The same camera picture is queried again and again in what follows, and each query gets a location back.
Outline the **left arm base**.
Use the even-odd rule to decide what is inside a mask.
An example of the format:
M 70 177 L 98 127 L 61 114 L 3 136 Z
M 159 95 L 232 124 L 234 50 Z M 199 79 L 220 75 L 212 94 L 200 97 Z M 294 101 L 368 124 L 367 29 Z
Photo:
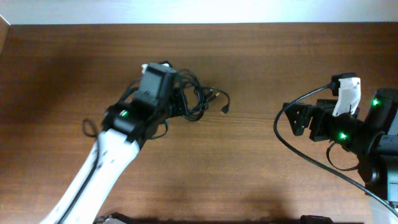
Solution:
M 96 217 L 93 221 L 93 224 L 133 224 L 133 223 L 135 223 L 134 219 L 118 212 L 112 213 L 108 216 Z

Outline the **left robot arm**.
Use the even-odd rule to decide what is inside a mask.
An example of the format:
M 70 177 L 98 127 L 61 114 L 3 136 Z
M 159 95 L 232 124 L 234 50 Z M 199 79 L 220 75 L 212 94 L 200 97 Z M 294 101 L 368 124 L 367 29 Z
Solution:
M 104 116 L 101 131 L 67 191 L 42 223 L 93 223 L 113 185 L 172 113 L 178 71 L 168 61 L 142 66 L 140 85 L 130 103 L 125 92 Z

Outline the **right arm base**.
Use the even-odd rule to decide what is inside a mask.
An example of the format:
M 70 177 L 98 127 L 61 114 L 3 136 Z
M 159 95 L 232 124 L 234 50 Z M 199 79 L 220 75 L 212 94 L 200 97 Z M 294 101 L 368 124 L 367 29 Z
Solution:
M 331 218 L 315 215 L 302 215 L 300 224 L 334 224 Z

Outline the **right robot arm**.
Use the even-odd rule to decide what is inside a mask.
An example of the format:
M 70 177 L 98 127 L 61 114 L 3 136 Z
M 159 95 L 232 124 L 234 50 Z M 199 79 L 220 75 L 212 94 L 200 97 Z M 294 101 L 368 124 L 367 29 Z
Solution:
M 352 169 L 358 171 L 362 184 L 345 176 L 346 169 L 326 166 L 294 148 L 282 136 L 278 139 L 301 158 L 370 196 L 375 223 L 397 223 L 397 90 L 378 89 L 363 121 L 358 119 L 358 90 L 334 91 L 333 95 L 334 100 L 318 100 L 315 105 L 302 104 L 299 99 L 284 103 L 280 114 L 286 115 L 295 136 L 309 128 L 312 141 L 330 141 L 355 154 L 358 164 Z

